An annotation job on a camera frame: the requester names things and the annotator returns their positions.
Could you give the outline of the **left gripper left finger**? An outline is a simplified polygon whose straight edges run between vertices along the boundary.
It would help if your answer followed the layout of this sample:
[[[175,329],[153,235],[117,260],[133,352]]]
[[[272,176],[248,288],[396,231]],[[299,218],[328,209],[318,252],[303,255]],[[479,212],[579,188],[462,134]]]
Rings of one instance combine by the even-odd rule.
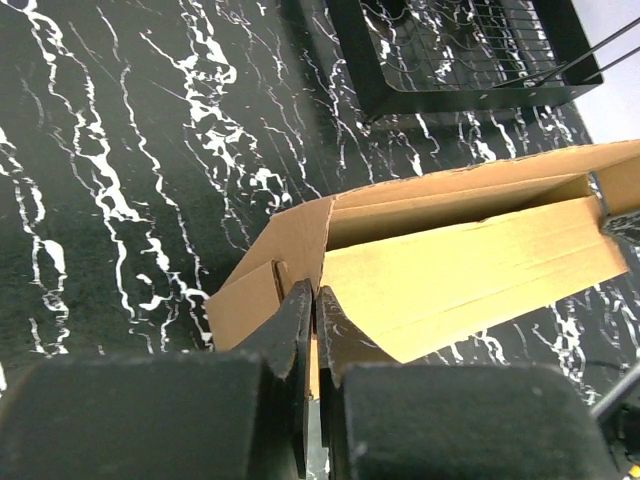
[[[5,479],[302,479],[313,288],[227,352],[64,356],[1,404]]]

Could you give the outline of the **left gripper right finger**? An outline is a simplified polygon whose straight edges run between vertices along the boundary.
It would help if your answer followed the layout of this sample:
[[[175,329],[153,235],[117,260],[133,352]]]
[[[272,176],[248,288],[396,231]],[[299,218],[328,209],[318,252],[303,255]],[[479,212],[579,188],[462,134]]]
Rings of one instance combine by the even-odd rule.
[[[316,299],[322,440],[333,479],[614,479],[596,421],[542,366],[399,364]]]

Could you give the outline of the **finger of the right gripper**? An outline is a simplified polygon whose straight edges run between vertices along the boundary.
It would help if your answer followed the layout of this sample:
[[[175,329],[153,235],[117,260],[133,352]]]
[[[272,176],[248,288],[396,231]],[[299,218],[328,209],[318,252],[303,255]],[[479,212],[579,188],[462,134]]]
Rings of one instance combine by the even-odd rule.
[[[601,223],[600,232],[616,241],[638,247],[640,243],[640,211],[636,209],[618,215],[608,215]]]

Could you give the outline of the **brown cardboard box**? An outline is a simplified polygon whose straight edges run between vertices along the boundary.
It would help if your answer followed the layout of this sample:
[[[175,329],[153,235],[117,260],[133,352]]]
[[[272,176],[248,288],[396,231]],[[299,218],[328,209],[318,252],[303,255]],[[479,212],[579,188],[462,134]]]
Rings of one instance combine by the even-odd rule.
[[[635,140],[312,200],[273,215],[207,300],[214,345],[238,346],[309,280],[407,363],[624,274],[603,227],[638,206]]]

